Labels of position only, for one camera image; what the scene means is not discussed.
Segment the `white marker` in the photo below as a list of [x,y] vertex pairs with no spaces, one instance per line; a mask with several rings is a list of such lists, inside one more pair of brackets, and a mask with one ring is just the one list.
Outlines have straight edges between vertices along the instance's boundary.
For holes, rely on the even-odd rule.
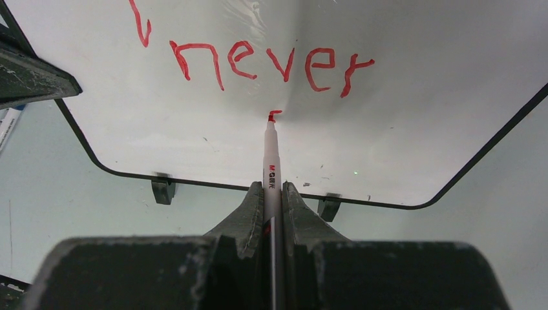
[[0,153],[4,149],[8,138],[14,131],[19,115],[21,115],[21,111],[23,111],[24,108],[24,105],[20,105],[15,108],[6,109],[6,115],[2,119],[2,123],[0,123]]
[[285,308],[284,288],[284,229],[282,214],[282,176],[278,152],[278,133],[274,114],[270,111],[264,132],[262,188],[264,189],[264,224],[267,252],[270,260],[270,308]]

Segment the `black plastic bracket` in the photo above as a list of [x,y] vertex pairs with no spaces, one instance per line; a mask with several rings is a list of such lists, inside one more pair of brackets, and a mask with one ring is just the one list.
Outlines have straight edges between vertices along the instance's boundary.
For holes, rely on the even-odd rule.
[[0,109],[82,92],[70,74],[24,54],[9,42],[0,36]]
[[329,200],[329,197],[339,198],[341,195],[328,192],[323,200],[318,201],[318,215],[328,223],[335,219],[335,215],[337,215],[341,206],[339,201]]
[[171,181],[167,174],[160,174],[152,181],[153,194],[156,203],[160,205],[170,205],[171,198],[175,197],[175,183]]

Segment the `scuff mark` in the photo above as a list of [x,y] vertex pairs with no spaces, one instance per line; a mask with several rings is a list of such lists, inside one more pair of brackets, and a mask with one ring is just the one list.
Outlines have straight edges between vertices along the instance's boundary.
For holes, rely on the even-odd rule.
[[205,258],[207,251],[201,247],[196,250],[194,255],[187,255],[196,264],[196,283],[190,288],[190,292],[195,301],[201,300],[205,292],[207,276],[204,272]]
[[324,259],[324,245],[319,243],[314,247],[313,257],[314,257],[314,266],[316,269],[316,283],[318,285],[318,299],[320,302],[325,303],[324,285],[325,285],[325,259]]
[[216,150],[213,145],[211,144],[211,142],[209,142],[209,140],[206,138],[206,137],[202,137],[202,139],[204,139],[205,142],[207,142],[207,144],[209,144],[209,146],[211,147],[211,149],[213,150],[214,153],[217,153],[219,152],[219,150]]
[[464,242],[454,242],[453,245],[457,250],[467,250],[472,247],[471,245]]
[[187,266],[181,265],[181,266],[179,267],[179,270],[178,270],[178,271],[179,271],[179,274],[183,276],[183,275],[187,272]]
[[14,243],[12,238],[12,200],[8,200],[10,208],[10,276],[12,276],[14,268]]
[[21,292],[21,293],[24,293],[24,292],[25,292],[24,289],[20,289],[18,286],[14,285],[14,284],[8,284],[7,287],[10,288],[10,289],[14,289],[14,290],[16,290],[16,291],[18,291],[18,292]]
[[13,71],[12,69],[9,69],[9,68],[7,68],[7,67],[5,67],[5,66],[3,66],[3,65],[0,65],[0,68],[6,70],[6,72],[8,72],[9,74],[15,75],[15,74],[17,73],[17,72],[15,72],[15,71]]
[[[253,215],[253,223],[256,223],[257,222],[257,218],[260,216],[260,208],[257,208],[257,210],[255,211],[255,214]],[[251,240],[253,239],[253,234],[255,233],[255,228],[257,227],[257,225],[253,224],[253,228],[251,229],[251,233],[249,234],[249,239],[248,239],[248,242],[246,243],[246,245],[244,246],[244,249],[242,250],[241,253],[245,253],[245,251],[247,251],[249,245],[251,244]]]

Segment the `whiteboard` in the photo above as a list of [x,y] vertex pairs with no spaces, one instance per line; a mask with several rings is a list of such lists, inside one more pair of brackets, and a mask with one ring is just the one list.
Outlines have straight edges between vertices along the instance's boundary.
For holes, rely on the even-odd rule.
[[280,109],[301,193],[425,205],[548,82],[543,0],[6,3],[80,83],[65,112],[118,174],[247,187]]

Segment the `red letter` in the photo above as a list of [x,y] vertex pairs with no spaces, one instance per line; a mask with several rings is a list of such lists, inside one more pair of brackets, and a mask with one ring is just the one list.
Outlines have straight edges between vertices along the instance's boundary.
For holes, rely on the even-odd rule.
[[185,75],[185,78],[187,79],[187,81],[190,81],[190,75],[188,73],[188,64],[185,57],[181,55],[181,51],[187,50],[189,48],[209,49],[211,53],[213,54],[213,65],[215,66],[215,74],[217,75],[217,82],[219,83],[221,90],[224,91],[224,87],[222,86],[221,73],[219,69],[219,55],[217,54],[217,51],[215,50],[215,47],[213,45],[206,44],[206,43],[189,43],[189,44],[177,46],[177,43],[173,41],[170,41],[169,45],[171,45],[171,48],[173,49],[173,53],[175,54],[175,58],[177,59],[177,62],[179,63],[181,70],[183,70],[183,74]]
[[291,51],[291,54],[290,54],[290,58],[288,59],[288,64],[286,66],[286,70],[284,71],[284,69],[282,69],[282,67],[280,66],[280,63],[278,62],[278,59],[276,58],[276,56],[274,54],[272,54],[272,50],[270,48],[268,48],[266,50],[266,53],[267,55],[270,57],[270,59],[272,59],[272,62],[274,63],[274,65],[276,66],[276,69],[278,69],[278,71],[282,74],[282,76],[284,77],[284,82],[287,82],[290,80],[290,72],[291,72],[291,66],[293,65],[293,55],[295,54],[295,48],[293,48],[293,50]]
[[[314,57],[314,55],[318,53],[329,54],[329,63],[312,63],[312,57]],[[324,90],[330,89],[331,87],[319,88],[318,86],[316,86],[316,83],[314,83],[314,79],[312,78],[311,68],[322,68],[322,69],[335,68],[335,51],[332,48],[316,48],[315,50],[312,50],[310,53],[308,53],[308,56],[306,56],[306,62],[304,64],[304,71],[306,72],[306,78],[308,79],[308,83],[310,83],[310,87],[312,87],[312,89],[314,89],[315,92],[323,92]]]
[[356,59],[358,58],[358,54],[354,54],[350,56],[350,67],[346,69],[346,72],[344,73],[344,81],[346,84],[344,85],[344,88],[341,92],[341,98],[344,98],[348,96],[348,93],[350,92],[350,89],[352,88],[352,85],[350,84],[350,77],[352,74],[354,74],[354,71],[358,68],[366,68],[370,65],[373,65],[375,61],[373,59],[369,60],[366,63],[356,63]]
[[143,43],[144,47],[149,46],[149,37],[151,36],[151,32],[153,31],[151,26],[150,19],[147,19],[147,34],[143,37],[143,30],[141,29],[141,14],[139,14],[139,9],[135,5],[135,0],[129,0],[129,4],[131,5],[131,9],[133,10],[133,14],[135,15],[135,22],[137,23],[137,34],[139,34],[139,39],[141,40],[141,43]]
[[[234,57],[234,53],[236,52],[236,50],[239,47],[242,47],[242,46],[245,47],[248,51],[247,52],[241,52],[238,55],[236,55],[236,57]],[[238,61],[242,60],[242,58],[244,58],[246,56],[252,55],[254,52],[255,51],[253,50],[253,47],[251,47],[251,45],[249,45],[249,42],[247,42],[247,41],[240,41],[240,42],[234,43],[234,45],[230,49],[230,52],[228,52],[228,63],[230,64],[230,67],[232,68],[232,71],[234,71],[234,73],[238,74],[239,76],[243,76],[244,78],[256,79],[257,78],[256,74],[251,75],[249,73],[239,71],[238,68],[236,68],[236,63]]]

